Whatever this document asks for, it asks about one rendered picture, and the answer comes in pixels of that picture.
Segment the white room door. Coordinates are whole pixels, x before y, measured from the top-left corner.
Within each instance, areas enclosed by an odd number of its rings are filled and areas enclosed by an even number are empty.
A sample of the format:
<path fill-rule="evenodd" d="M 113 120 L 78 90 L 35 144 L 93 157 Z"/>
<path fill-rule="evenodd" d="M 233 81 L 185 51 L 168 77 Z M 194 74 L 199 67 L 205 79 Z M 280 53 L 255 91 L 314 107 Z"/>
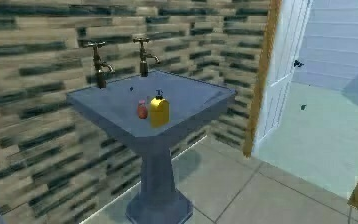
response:
<path fill-rule="evenodd" d="M 313 1 L 282 1 L 255 133 L 254 155 L 259 154 L 260 147 L 280 126 Z"/>

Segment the bronze tap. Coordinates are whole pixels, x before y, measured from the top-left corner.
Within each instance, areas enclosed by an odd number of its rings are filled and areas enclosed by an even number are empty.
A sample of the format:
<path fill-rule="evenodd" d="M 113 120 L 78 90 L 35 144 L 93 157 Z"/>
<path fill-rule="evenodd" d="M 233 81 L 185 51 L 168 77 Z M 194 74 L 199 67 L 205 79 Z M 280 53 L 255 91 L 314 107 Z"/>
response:
<path fill-rule="evenodd" d="M 106 45 L 105 41 L 92 42 L 89 41 L 86 47 L 91 47 L 93 50 L 93 66 L 95 69 L 96 85 L 98 88 L 103 89 L 107 86 L 106 79 L 104 78 L 103 68 L 107 68 L 109 72 L 113 72 L 114 68 L 112 65 L 101 59 L 99 49 Z"/>
<path fill-rule="evenodd" d="M 150 39 L 148 37 L 135 37 L 133 39 L 134 43 L 139 43 L 140 44 L 140 49 L 139 49 L 139 57 L 140 57 L 140 63 L 139 63 L 139 69 L 140 69 L 140 75 L 142 77 L 147 77 L 148 76 L 148 63 L 147 60 L 148 59 L 154 59 L 155 62 L 157 64 L 160 63 L 160 59 L 155 56 L 152 55 L 151 53 L 148 53 L 144 44 L 145 43 L 149 43 Z"/>

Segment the red perfume bottle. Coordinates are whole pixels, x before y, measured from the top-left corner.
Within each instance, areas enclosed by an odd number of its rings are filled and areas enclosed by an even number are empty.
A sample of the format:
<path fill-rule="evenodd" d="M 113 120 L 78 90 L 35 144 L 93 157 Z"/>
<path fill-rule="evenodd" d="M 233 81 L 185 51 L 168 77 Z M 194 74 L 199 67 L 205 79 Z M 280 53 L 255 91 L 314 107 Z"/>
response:
<path fill-rule="evenodd" d="M 146 119 L 148 117 L 148 109 L 144 100 L 138 102 L 137 114 L 140 119 Z"/>

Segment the blue pedestal sink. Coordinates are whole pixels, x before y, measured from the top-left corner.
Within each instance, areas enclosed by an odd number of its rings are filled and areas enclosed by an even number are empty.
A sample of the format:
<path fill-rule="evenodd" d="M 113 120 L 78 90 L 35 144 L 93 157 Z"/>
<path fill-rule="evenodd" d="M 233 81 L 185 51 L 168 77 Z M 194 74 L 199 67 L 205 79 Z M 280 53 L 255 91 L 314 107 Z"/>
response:
<path fill-rule="evenodd" d="M 141 119 L 137 106 L 157 95 L 169 103 L 169 122 L 153 128 Z M 67 101 L 85 119 L 142 157 L 141 187 L 130 201 L 126 216 L 132 224 L 184 224 L 192 203 L 175 187 L 170 148 L 191 132 L 218 118 L 235 97 L 231 88 L 152 70 L 110 80 L 67 94 Z"/>

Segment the wooden door frame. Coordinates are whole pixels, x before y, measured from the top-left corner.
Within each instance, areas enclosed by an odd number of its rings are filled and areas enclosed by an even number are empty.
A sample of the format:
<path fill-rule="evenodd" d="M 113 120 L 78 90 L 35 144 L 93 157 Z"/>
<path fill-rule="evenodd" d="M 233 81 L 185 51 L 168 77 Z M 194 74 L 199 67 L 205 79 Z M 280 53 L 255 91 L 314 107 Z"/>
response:
<path fill-rule="evenodd" d="M 253 98 L 250 105 L 250 113 L 247 128 L 245 131 L 245 141 L 242 153 L 246 158 L 250 158 L 254 148 L 254 140 L 258 128 L 261 105 L 263 101 L 264 89 L 266 85 L 267 73 L 274 47 L 275 34 L 277 30 L 278 18 L 281 12 L 282 0 L 271 0 L 267 15 L 267 23 L 264 33 L 263 45 L 260 54 L 257 79 L 254 83 Z"/>

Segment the yellow soap dispenser bottle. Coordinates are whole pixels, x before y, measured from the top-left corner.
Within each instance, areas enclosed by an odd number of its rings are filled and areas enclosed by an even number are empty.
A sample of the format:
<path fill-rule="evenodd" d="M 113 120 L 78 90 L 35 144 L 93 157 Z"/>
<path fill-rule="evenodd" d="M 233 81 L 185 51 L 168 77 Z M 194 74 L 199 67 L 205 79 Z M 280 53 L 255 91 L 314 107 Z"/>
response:
<path fill-rule="evenodd" d="M 157 95 L 150 101 L 149 117 L 153 128 L 161 127 L 169 122 L 170 105 L 158 89 Z"/>

